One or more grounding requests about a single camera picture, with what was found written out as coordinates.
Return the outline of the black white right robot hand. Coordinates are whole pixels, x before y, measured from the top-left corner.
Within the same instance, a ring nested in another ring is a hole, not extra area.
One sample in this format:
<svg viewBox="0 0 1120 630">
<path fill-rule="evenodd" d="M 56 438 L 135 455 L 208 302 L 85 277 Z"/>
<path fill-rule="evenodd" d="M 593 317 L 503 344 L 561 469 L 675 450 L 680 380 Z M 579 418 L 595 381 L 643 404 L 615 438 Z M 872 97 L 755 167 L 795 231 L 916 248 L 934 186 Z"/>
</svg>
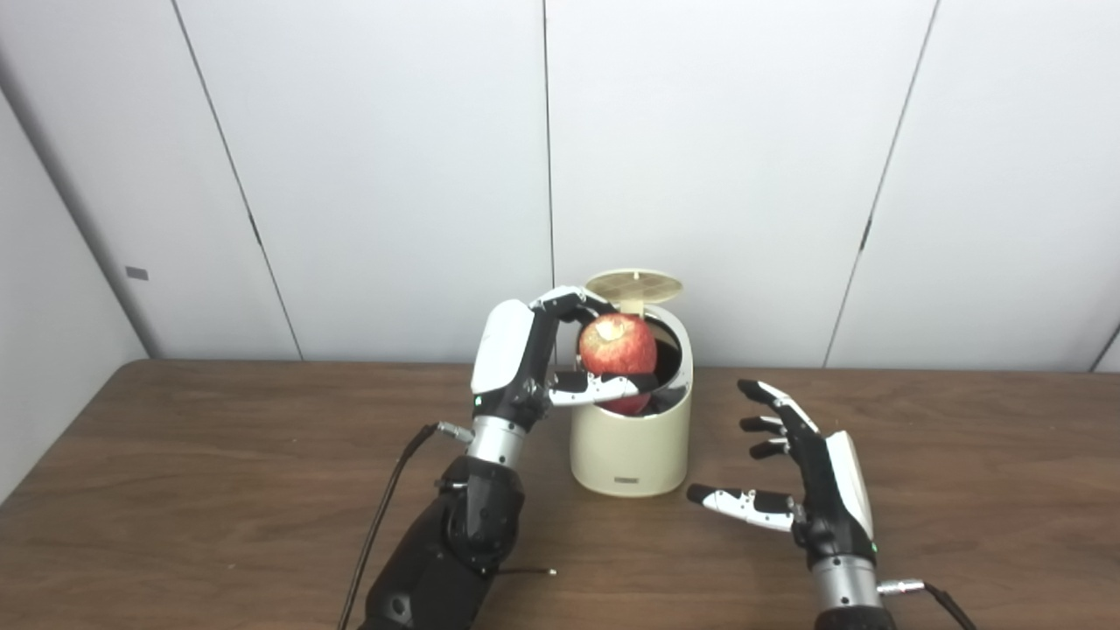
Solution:
<svg viewBox="0 0 1120 630">
<path fill-rule="evenodd" d="M 718 515 L 748 525 L 788 532 L 808 555 L 808 568 L 833 556 L 852 556 L 876 565 L 872 511 L 864 472 L 851 435 L 824 435 L 787 392 L 763 381 L 740 379 L 739 391 L 753 404 L 764 404 L 768 416 L 745 417 L 745 433 L 768 433 L 769 439 L 749 450 L 756 461 L 787 456 L 801 475 L 801 498 L 759 489 L 720 489 L 689 484 L 685 498 Z"/>
</svg>

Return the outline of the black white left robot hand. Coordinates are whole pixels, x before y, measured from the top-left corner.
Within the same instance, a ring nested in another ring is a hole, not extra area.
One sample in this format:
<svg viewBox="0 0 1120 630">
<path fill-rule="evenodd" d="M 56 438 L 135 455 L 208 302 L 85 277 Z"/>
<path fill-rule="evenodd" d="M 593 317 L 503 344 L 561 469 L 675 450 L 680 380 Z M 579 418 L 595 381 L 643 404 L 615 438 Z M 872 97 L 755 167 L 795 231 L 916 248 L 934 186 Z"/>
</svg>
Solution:
<svg viewBox="0 0 1120 630">
<path fill-rule="evenodd" d="M 500 420 L 529 433 L 553 407 L 607 404 L 656 391 L 653 372 L 569 371 L 549 377 L 557 330 L 573 319 L 588 326 L 617 308 L 581 286 L 557 287 L 535 302 L 508 299 L 486 319 L 473 363 L 473 418 Z"/>
</svg>

